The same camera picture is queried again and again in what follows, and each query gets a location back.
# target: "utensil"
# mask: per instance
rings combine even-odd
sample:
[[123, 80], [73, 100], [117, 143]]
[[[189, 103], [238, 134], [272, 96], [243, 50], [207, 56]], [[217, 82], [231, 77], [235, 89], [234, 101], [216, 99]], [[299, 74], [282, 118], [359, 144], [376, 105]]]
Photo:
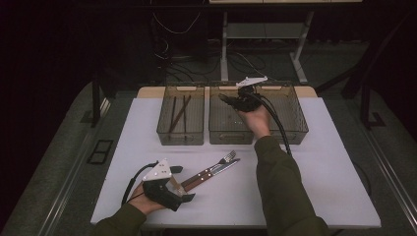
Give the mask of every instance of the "utensil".
[[196, 175], [197, 178], [196, 178], [196, 176], [191, 177], [191, 178], [194, 179], [194, 181], [188, 182], [187, 185], [183, 185], [183, 184], [181, 184], [181, 185], [184, 187], [184, 190], [186, 192], [188, 192], [188, 191], [194, 189], [195, 187], [197, 187], [198, 185], [202, 184], [206, 180], [210, 179], [212, 176], [217, 175], [220, 172], [228, 169], [230, 166], [236, 164], [239, 160], [240, 160], [239, 158], [232, 159], [225, 164], [218, 165], [217, 167], [215, 167], [213, 169], [208, 169], [208, 172], [206, 174], [199, 176], [199, 174], [200, 174], [199, 173], [199, 174]]
[[217, 164], [203, 170], [202, 172], [198, 173], [197, 175], [191, 177], [190, 179], [181, 183], [182, 186], [187, 186], [190, 183], [196, 181], [196, 179], [200, 178], [201, 176], [209, 173], [209, 171], [213, 170], [215, 167], [230, 162], [236, 156], [236, 151], [233, 150], [229, 154], [227, 154], [224, 158], [222, 158]]

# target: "person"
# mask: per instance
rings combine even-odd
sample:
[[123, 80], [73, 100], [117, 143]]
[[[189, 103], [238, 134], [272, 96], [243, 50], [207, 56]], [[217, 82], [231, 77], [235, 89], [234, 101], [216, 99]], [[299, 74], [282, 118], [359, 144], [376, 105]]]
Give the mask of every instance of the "person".
[[[315, 214], [301, 182], [297, 163], [280, 148], [278, 140], [270, 135], [270, 115], [267, 109], [260, 106], [255, 111], [238, 113], [257, 139], [257, 182], [268, 235], [329, 235], [328, 226]], [[163, 208], [142, 192], [142, 185], [139, 185], [132, 194], [135, 198], [124, 204], [113, 216], [99, 221], [91, 235], [137, 235], [147, 215]]]
[[267, 109], [238, 113], [257, 139], [257, 182], [268, 235], [329, 235], [328, 226], [315, 214], [297, 163], [270, 135]]

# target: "plastic container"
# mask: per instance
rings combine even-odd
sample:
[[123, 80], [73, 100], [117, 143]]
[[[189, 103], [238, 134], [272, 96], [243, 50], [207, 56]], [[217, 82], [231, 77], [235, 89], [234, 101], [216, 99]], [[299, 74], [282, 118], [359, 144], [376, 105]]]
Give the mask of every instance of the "plastic container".
[[204, 143], [205, 84], [167, 84], [156, 129], [163, 146]]
[[[236, 82], [211, 82], [209, 96], [209, 142], [212, 145], [249, 145], [254, 135], [246, 127], [232, 106], [218, 95], [237, 97]], [[277, 112], [288, 142], [299, 145], [309, 129], [298, 101], [297, 93], [290, 82], [266, 81], [254, 85], [256, 92], [265, 96]], [[282, 140], [279, 128], [270, 119], [271, 134]]]

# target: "hand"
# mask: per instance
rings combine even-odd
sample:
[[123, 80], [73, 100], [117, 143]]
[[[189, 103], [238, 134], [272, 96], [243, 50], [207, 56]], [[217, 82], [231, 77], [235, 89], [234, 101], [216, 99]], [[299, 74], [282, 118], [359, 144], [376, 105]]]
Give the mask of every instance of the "hand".
[[165, 208], [165, 206], [156, 203], [150, 200], [147, 196], [145, 196], [143, 184], [144, 182], [141, 182], [141, 184], [139, 184], [139, 186], [136, 187], [131, 199], [128, 201], [128, 204], [132, 205], [133, 207], [136, 207], [145, 215], [148, 215], [158, 209]]
[[252, 132], [254, 132], [255, 137], [257, 139], [260, 139], [263, 136], [270, 136], [270, 114], [263, 105], [261, 105], [254, 111], [238, 111], [238, 113], [243, 118], [248, 128], [252, 130]]

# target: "green jacket sleeve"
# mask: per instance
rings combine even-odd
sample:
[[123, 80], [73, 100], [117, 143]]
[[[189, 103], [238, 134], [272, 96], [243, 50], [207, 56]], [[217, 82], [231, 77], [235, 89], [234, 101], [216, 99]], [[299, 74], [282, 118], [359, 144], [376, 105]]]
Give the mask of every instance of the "green jacket sleeve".
[[137, 236], [147, 216], [130, 204], [124, 204], [111, 217], [102, 219], [91, 236]]
[[328, 235], [328, 226], [316, 216], [294, 158], [271, 136], [257, 140], [255, 151], [268, 235]]

